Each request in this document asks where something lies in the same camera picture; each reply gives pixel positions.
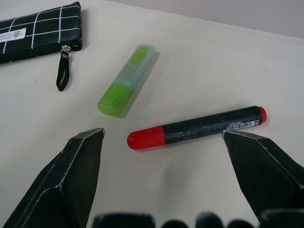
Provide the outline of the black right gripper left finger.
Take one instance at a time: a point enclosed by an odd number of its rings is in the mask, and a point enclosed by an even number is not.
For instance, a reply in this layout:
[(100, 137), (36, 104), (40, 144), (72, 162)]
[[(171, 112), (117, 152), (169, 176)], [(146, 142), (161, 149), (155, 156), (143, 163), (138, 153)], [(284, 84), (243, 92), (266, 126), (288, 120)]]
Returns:
[(84, 228), (95, 197), (103, 128), (70, 138), (35, 178), (6, 228)]

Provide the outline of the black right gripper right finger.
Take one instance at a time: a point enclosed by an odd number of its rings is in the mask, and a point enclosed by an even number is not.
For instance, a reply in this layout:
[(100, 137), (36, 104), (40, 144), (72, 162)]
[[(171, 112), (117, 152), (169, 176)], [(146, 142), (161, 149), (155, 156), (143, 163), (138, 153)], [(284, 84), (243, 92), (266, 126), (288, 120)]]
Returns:
[(240, 189), (261, 225), (304, 223), (304, 168), (271, 139), (224, 130)]

